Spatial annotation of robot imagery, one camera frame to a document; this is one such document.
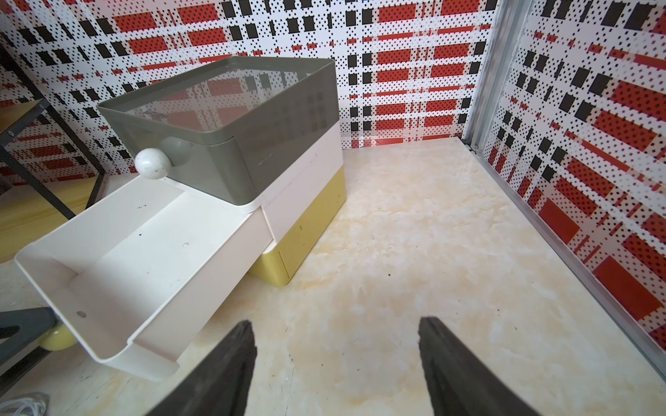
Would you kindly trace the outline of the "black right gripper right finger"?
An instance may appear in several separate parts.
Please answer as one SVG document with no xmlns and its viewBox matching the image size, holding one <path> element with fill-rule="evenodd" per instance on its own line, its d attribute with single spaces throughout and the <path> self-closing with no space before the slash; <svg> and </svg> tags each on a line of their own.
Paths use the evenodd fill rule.
<svg viewBox="0 0 666 416">
<path fill-rule="evenodd" d="M 535 415 L 437 317 L 423 317 L 421 364 L 435 415 Z"/>
</svg>

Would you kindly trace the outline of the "white drawer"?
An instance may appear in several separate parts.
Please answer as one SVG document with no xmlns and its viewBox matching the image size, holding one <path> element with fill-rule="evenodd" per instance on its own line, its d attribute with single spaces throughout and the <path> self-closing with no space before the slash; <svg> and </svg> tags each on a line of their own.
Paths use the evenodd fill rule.
<svg viewBox="0 0 666 416">
<path fill-rule="evenodd" d="M 139 176 L 15 261 L 93 359 L 161 381 L 341 167 L 334 125 L 243 206 Z"/>
</svg>

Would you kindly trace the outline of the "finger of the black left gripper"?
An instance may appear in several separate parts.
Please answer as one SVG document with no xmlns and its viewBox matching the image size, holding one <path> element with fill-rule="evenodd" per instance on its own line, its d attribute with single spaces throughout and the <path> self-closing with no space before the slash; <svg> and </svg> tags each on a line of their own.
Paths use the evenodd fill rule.
<svg viewBox="0 0 666 416">
<path fill-rule="evenodd" d="M 1 363 L 8 362 L 49 329 L 52 329 L 56 323 L 56 314 L 51 308 L 2 312 Z"/>
<path fill-rule="evenodd" d="M 50 351 L 36 347 L 16 364 L 1 372 L 0 393 L 5 395 L 39 362 L 50 354 Z"/>
</svg>

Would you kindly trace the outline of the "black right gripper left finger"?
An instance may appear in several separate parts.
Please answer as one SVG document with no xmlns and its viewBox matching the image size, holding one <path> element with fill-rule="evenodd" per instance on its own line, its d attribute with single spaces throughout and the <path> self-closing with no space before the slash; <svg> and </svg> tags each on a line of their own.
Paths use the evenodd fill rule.
<svg viewBox="0 0 666 416">
<path fill-rule="evenodd" d="M 257 354 L 251 322 L 239 322 L 149 414 L 243 415 Z"/>
</svg>

